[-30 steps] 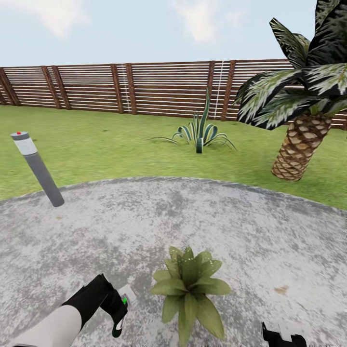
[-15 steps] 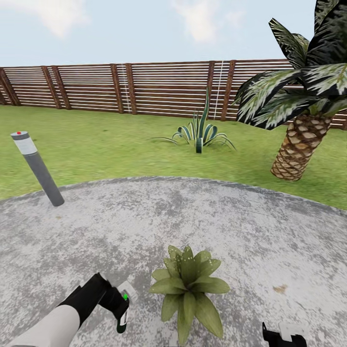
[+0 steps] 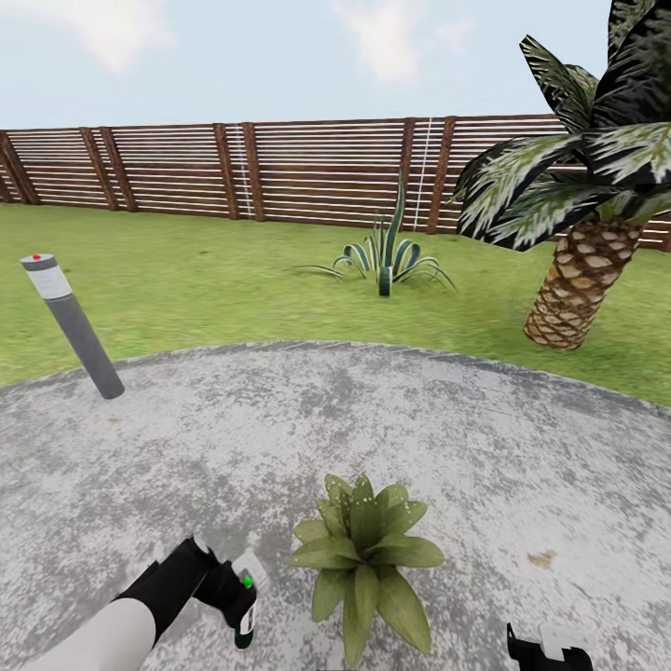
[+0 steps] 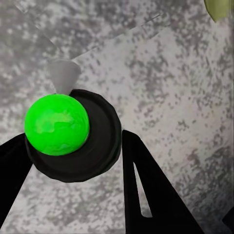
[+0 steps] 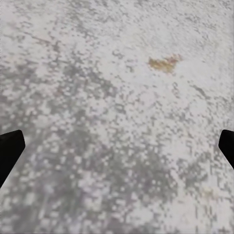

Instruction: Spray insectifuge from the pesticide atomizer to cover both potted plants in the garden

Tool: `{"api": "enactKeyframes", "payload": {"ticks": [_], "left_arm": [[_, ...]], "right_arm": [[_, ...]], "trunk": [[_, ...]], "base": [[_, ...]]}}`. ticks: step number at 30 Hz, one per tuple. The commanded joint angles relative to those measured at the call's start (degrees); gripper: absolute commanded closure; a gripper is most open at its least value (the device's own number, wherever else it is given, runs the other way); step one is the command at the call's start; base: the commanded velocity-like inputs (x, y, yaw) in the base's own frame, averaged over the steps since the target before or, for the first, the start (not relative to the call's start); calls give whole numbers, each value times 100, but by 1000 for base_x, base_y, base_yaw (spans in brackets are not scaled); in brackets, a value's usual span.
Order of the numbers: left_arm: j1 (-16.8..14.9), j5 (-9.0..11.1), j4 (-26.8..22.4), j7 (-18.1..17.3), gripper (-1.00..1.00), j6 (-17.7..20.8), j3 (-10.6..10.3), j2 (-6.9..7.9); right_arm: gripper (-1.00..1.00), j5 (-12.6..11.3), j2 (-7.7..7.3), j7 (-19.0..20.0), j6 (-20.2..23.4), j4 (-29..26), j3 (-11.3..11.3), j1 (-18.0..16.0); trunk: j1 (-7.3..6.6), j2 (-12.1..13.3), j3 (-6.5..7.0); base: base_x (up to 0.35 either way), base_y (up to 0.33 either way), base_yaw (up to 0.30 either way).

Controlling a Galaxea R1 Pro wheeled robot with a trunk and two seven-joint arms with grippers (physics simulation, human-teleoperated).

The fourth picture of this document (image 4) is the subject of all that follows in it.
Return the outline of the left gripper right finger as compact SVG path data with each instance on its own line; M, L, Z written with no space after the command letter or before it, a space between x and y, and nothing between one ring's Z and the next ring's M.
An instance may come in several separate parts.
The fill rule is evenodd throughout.
M204 234L141 138L122 130L126 234ZM136 165L152 218L141 214Z

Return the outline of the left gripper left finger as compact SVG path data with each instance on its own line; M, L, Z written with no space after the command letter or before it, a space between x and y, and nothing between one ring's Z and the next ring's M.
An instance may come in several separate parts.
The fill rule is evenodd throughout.
M0 146L0 229L33 165L20 134Z

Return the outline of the insectifuge atomizer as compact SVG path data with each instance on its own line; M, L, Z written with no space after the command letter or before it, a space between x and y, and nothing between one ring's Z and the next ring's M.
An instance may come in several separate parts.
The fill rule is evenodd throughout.
M108 172L122 153L122 128L103 96L73 89L80 65L57 59L47 65L56 93L38 99L24 121L25 145L35 167L64 183Z

